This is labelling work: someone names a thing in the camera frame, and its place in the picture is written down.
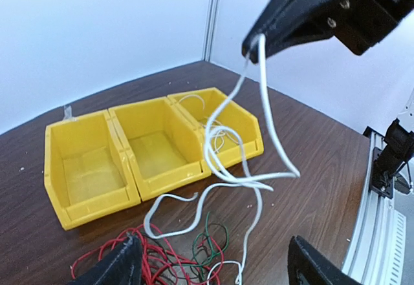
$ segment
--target wooden table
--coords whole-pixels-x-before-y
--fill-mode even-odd
[[[72,112],[76,116],[206,87],[218,87],[228,94],[237,79],[233,72],[197,62],[76,101]],[[263,134],[265,153],[249,161],[251,172],[283,170],[266,132],[258,83],[248,79],[235,100],[258,117]],[[340,267],[353,232],[367,167],[367,138],[274,90],[270,90],[270,100],[279,137],[301,178],[267,181],[275,191],[263,191],[263,214],[248,244],[245,284],[288,284],[287,249],[292,235],[303,236]],[[62,118],[63,109],[54,109],[0,136],[0,284],[70,281],[69,266],[76,258],[121,230],[141,224],[153,203],[145,202],[64,231],[43,187],[45,127]],[[242,174],[240,165],[230,171]],[[212,176],[174,193],[191,196],[216,181]],[[230,230],[226,259],[241,260],[243,236],[252,223],[255,207],[256,198],[249,189],[215,189],[206,199],[204,212],[217,215]],[[165,200],[153,221],[161,230],[173,231],[187,227],[194,211],[195,204]],[[189,255],[189,241],[201,228],[170,242]],[[221,280],[232,284],[236,270],[235,266],[223,268]]]

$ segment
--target red cable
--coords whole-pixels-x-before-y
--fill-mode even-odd
[[[184,256],[176,254],[176,252],[174,251],[171,244],[169,243],[169,241],[166,238],[163,238],[163,240],[167,244],[169,249],[164,249],[164,248],[161,248],[157,245],[150,244],[148,242],[148,239],[145,238],[141,234],[141,232],[139,232],[139,230],[142,229],[143,227],[144,226],[141,225],[141,226],[138,226],[137,228],[125,229],[116,238],[107,241],[101,247],[99,247],[97,249],[94,249],[92,251],[89,251],[88,253],[86,253],[86,254],[82,255],[81,257],[79,257],[78,259],[76,259],[75,262],[73,263],[73,265],[71,266],[72,278],[73,279],[76,278],[76,276],[74,274],[74,270],[75,270],[76,266],[79,264],[79,262],[85,260],[87,257],[90,257],[91,255],[95,254],[96,252],[99,252],[98,261],[102,260],[102,258],[104,256],[104,251],[107,248],[110,248],[110,250],[114,249],[115,246],[117,245],[117,243],[122,243],[123,241],[125,241],[128,238],[127,234],[130,233],[130,234],[136,234],[138,236],[138,238],[140,239],[141,244],[142,244],[142,278],[143,278],[144,282],[147,285],[155,285],[155,284],[167,285],[167,283],[162,279],[162,277],[163,277],[162,274],[167,269],[169,269],[170,272],[172,272],[172,274],[174,275],[175,285],[178,284],[179,276],[177,275],[177,272],[173,268],[176,265],[178,265],[180,267],[181,272],[184,275],[184,278],[186,279],[188,284],[205,285],[208,281],[211,281],[211,280],[215,279],[217,281],[217,284],[220,285],[220,280],[219,280],[218,274],[221,271],[221,268],[223,266],[224,254],[223,254],[222,249],[219,247],[219,245],[216,243],[216,241],[213,238],[210,237],[212,242],[214,243],[215,247],[220,252],[221,264],[217,268],[217,270],[213,273],[213,275],[210,277],[209,280],[206,280],[202,283],[196,283],[196,282],[191,281],[190,276],[188,275],[188,273],[186,273],[186,270],[184,269],[184,267],[182,265],[183,264],[198,265],[198,263],[195,262],[195,261],[189,260]],[[160,235],[162,234],[161,230],[157,226],[151,224],[151,227],[153,229],[155,229]],[[155,253],[156,256],[149,255],[149,252],[150,253]],[[168,256],[174,256],[176,261],[175,262],[169,262],[170,259],[168,258]],[[158,267],[158,266],[151,265],[149,263],[150,261],[160,262],[162,264],[162,266]],[[209,266],[195,267],[195,268],[198,271],[200,271],[200,269],[206,269],[206,270],[210,271]]]

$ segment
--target yellow bin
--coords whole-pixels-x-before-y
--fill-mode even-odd
[[[181,111],[186,119],[205,137],[204,126],[213,111],[227,98],[217,88],[208,88],[190,92],[171,94],[168,98]],[[244,108],[231,101],[217,118],[215,125],[225,125],[235,130],[243,140],[246,158],[263,154],[263,141],[261,138],[257,118]],[[238,164],[241,161],[240,146],[232,135],[217,138],[213,148],[225,167]]]
[[[109,109],[143,201],[211,175],[202,137],[167,98]]]
[[[48,125],[44,174],[65,230],[141,202],[107,111]]]

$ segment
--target white wall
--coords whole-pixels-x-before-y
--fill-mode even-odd
[[[241,43],[267,2],[220,0],[212,62],[241,72]],[[385,132],[414,88],[414,14],[362,57],[332,39],[290,48],[267,64],[270,87],[359,132],[367,125]],[[257,67],[249,75],[257,79]]]
[[[0,134],[200,60],[207,9],[208,0],[0,0]]]

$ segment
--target metal frame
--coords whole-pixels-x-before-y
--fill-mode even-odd
[[[213,38],[215,24],[217,20],[217,12],[219,10],[220,0],[210,0],[208,3],[208,13],[206,22],[206,34],[204,37],[204,46],[202,50],[202,60],[210,62],[213,48]]]
[[[384,149],[384,138],[372,131],[364,189],[352,241],[342,272],[367,285],[399,285],[404,263],[406,217],[394,210],[394,198],[369,190],[373,149]]]

